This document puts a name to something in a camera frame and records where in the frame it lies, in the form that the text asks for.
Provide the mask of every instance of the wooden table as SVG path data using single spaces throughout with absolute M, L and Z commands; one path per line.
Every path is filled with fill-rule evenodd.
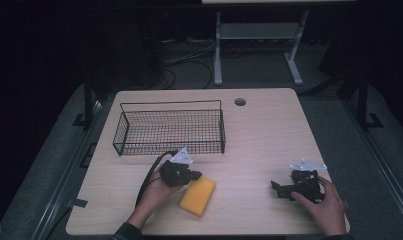
M 237 98 L 246 100 L 237 106 Z M 186 187 L 154 213 L 147 235 L 288 235 L 319 230 L 297 203 L 277 198 L 273 180 L 292 184 L 290 164 L 323 163 L 306 117 L 291 89 L 132 91 L 117 94 L 66 230 L 72 235 L 113 234 L 132 213 L 136 196 L 157 155 L 118 156 L 112 142 L 120 103 L 221 100 L 225 153 L 193 154 L 191 170 L 216 182 L 202 218 L 178 207 Z M 328 178 L 326 170 L 319 174 Z

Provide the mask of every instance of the black wire basket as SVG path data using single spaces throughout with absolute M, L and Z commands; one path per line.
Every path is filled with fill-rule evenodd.
M 220 100 L 121 103 L 120 107 L 113 141 L 119 155 L 159 155 L 184 147 L 190 154 L 225 151 Z

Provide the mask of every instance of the human hand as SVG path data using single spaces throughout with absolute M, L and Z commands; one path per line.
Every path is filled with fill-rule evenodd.
M 127 220 L 133 226 L 142 229 L 149 216 L 163 206 L 170 196 L 183 186 L 169 187 L 162 179 L 159 170 L 156 170 L 145 188 L 139 204 Z
M 344 204 L 335 185 L 321 176 L 317 177 L 325 188 L 325 199 L 321 203 L 314 204 L 297 192 L 292 192 L 291 196 L 313 216 L 323 234 L 326 236 L 346 234 Z
M 172 163 L 167 160 L 159 170 L 161 179 L 170 187 L 183 186 L 192 180 L 198 180 L 202 173 L 191 171 L 188 167 L 188 164 Z

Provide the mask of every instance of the cable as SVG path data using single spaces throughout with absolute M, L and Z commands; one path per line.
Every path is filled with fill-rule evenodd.
M 183 56 L 183 57 L 179 57 L 179 58 L 175 58 L 175 59 L 171 59 L 171 60 L 164 60 L 163 63 L 165 63 L 165 64 L 174 64 L 174 63 L 189 60 L 189 59 L 192 59 L 192 58 L 200 57 L 200 56 L 202 56 L 204 54 L 212 52 L 212 50 L 214 50 L 215 43 L 214 43 L 213 40 L 207 40 L 207 42 L 211 43 L 210 46 L 208 46 L 208 47 L 206 47 L 206 48 L 204 48 L 202 50 L 199 50 L 199 51 L 197 51 L 195 53 L 188 54 L 188 55 Z
M 155 160 L 154 164 L 152 164 L 152 166 L 151 166 L 151 169 L 148 171 L 147 176 L 145 177 L 145 180 L 141 185 L 141 188 L 139 189 L 138 197 L 136 198 L 135 207 L 138 206 L 139 202 L 141 201 L 142 195 L 145 192 L 145 189 L 152 182 L 152 181 L 150 181 L 151 176 L 154 173 L 154 170 L 157 168 L 158 164 L 160 163 L 161 159 L 163 159 L 163 157 L 168 155 L 168 154 L 174 156 L 176 153 L 177 153 L 177 151 L 167 151 L 167 152 L 161 154 L 161 156 L 159 156 Z
M 184 63 L 195 63 L 195 64 L 199 64 L 199 65 L 201 65 L 201 66 L 204 66 L 204 67 L 207 69 L 207 71 L 208 71 L 208 73 L 209 73 L 209 79 L 208 79 L 207 84 L 202 88 L 202 89 L 207 89 L 208 86 L 209 86 L 209 85 L 211 84 L 211 82 L 213 81 L 213 71 L 211 71 L 210 67 L 209 67 L 207 64 L 204 64 L 204 63 L 198 62 L 198 61 L 182 61 L 182 62 L 178 62 L 178 63 L 175 63 L 175 64 L 171 64 L 170 66 L 177 65 L 177 64 L 184 64 Z M 175 75 L 171 70 L 169 70 L 169 69 L 167 69 L 167 70 L 175 76 L 175 79 L 174 79 L 174 80 L 176 80 L 176 75 Z
M 170 73 L 173 76 L 173 81 L 172 81 L 171 84 L 169 84 L 169 82 L 167 81 L 167 79 L 164 76 L 160 76 L 160 79 L 162 79 L 162 80 L 164 80 L 166 82 L 166 85 L 164 85 L 164 84 L 162 84 L 160 82 L 164 86 L 163 90 L 168 90 L 168 89 L 172 88 L 173 85 L 175 84 L 175 82 L 176 82 L 176 74 L 174 74 L 174 72 L 172 70 L 169 70 L 169 69 L 164 69 L 164 71 Z

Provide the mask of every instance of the yellow sponge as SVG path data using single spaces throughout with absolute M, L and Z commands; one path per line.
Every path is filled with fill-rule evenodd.
M 198 217 L 202 217 L 215 186 L 214 181 L 205 177 L 192 181 L 185 195 L 183 195 L 179 207 Z

